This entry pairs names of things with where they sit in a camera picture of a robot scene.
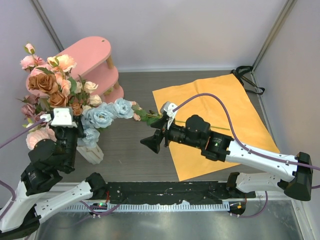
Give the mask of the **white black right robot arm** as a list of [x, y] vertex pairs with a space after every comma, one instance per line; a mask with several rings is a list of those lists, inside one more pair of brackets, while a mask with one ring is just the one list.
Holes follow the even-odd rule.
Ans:
[[176, 125], [167, 115], [150, 126], [156, 129], [153, 136], [140, 142], [155, 153], [160, 151], [162, 142], [166, 146], [175, 142], [199, 149], [208, 160], [238, 163], [261, 171], [231, 173], [225, 186], [230, 197], [253, 191], [279, 191], [295, 200], [311, 200], [313, 169], [307, 153], [284, 155], [249, 146], [212, 131], [211, 125], [198, 115], [189, 117], [185, 126]]

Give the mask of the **large peach peony stem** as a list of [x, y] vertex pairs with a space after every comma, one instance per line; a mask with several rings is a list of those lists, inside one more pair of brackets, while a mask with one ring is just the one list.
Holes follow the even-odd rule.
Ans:
[[[50, 70], [46, 68], [40, 68], [41, 71], [43, 71], [44, 74], [59, 74], [66, 80], [73, 80], [70, 76], [71, 74], [71, 69], [76, 67], [76, 63], [74, 62], [74, 59], [70, 57], [67, 54], [60, 55], [60, 56], [53, 56], [53, 57], [48, 57], [46, 63], [50, 65]], [[44, 93], [38, 91], [38, 90], [29, 90], [28, 89], [28, 83], [29, 83], [29, 77], [30, 74], [27, 78], [26, 81], [26, 88], [31, 94], [37, 95], [39, 94], [40, 97], [40, 104], [44, 108], [45, 112], [52, 111], [54, 108], [51, 108], [47, 102], [48, 96], [45, 95]]]

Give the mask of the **pink rose flower stem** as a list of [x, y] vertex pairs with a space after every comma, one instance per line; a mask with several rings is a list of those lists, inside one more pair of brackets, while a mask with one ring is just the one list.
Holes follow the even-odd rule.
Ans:
[[23, 70], [30, 73], [31, 77], [43, 73], [39, 68], [45, 68], [47, 70], [51, 69], [50, 65], [36, 55], [35, 47], [31, 43], [27, 43], [24, 46], [24, 50], [27, 53], [27, 56], [20, 61], [20, 65]]

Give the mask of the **orange yellow wrapping paper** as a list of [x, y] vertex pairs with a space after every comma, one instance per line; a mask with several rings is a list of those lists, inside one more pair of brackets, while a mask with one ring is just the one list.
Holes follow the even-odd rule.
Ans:
[[235, 143], [231, 130], [243, 144], [279, 152], [233, 74], [158, 87], [152, 94], [158, 109], [166, 102], [179, 106], [196, 97], [177, 111], [174, 128], [165, 132], [160, 143], [168, 145], [180, 181], [234, 167], [226, 160], [229, 146]]

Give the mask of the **rust brown rose stem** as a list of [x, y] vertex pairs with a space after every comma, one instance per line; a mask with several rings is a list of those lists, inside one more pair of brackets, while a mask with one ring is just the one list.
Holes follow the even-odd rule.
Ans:
[[51, 108], [71, 107], [73, 115], [80, 116], [83, 105], [76, 96], [74, 86], [74, 80], [64, 79], [59, 74], [40, 73], [28, 78], [28, 89], [48, 96], [47, 102]]

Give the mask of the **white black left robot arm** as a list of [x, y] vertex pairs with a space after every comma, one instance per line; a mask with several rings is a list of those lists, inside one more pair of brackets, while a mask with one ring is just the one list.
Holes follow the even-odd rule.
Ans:
[[79, 116], [71, 126], [51, 126], [55, 139], [38, 141], [28, 153], [30, 164], [21, 174], [11, 200], [0, 210], [0, 238], [15, 240], [35, 232], [63, 208], [86, 199], [102, 199], [107, 192], [106, 182], [99, 173], [92, 173], [71, 190], [41, 203], [51, 188], [62, 180], [60, 173], [75, 170], [76, 148], [84, 129]]

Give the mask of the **peach rose flower stem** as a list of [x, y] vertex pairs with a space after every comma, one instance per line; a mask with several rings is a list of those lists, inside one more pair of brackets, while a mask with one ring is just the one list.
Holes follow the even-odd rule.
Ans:
[[96, 108], [102, 103], [101, 97], [98, 94], [95, 94], [98, 86], [97, 83], [88, 81], [80, 75], [78, 76], [74, 94], [75, 101], [79, 103], [83, 111]]

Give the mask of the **small pink bud stem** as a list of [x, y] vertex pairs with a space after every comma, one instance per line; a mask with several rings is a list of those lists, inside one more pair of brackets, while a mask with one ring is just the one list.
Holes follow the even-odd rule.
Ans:
[[132, 104], [131, 108], [133, 110], [133, 119], [135, 121], [142, 121], [142, 122], [145, 122], [148, 126], [150, 126], [152, 123], [154, 123], [155, 121], [159, 120], [162, 117], [162, 114], [160, 113], [156, 113], [152, 110], [150, 111], [144, 110], [135, 101], [132, 101], [131, 104]]

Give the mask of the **blue flower stem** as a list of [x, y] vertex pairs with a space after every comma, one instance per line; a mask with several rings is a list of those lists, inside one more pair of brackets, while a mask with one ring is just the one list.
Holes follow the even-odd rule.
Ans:
[[133, 101], [118, 98], [115, 102], [102, 102], [98, 107], [87, 109], [81, 116], [83, 137], [79, 137], [80, 147], [97, 146], [101, 131], [107, 129], [116, 119], [131, 119], [134, 116]]

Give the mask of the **mauve rose flower stem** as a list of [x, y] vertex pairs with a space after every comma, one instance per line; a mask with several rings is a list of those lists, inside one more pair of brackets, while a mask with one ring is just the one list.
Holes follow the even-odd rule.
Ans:
[[26, 95], [23, 99], [19, 99], [19, 101], [23, 103], [20, 111], [28, 124], [39, 121], [41, 115], [45, 113], [45, 109], [42, 107], [40, 99], [39, 94], [30, 94]]

